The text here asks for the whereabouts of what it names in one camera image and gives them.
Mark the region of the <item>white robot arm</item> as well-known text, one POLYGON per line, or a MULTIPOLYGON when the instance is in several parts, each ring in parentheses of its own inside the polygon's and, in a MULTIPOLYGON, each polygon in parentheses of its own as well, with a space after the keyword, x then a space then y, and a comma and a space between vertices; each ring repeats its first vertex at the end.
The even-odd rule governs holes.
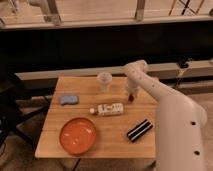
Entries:
POLYGON ((201 128, 206 110, 183 93, 147 74, 144 60, 124 66, 127 91, 141 87, 157 102, 155 116, 156 171, 206 171, 201 128))

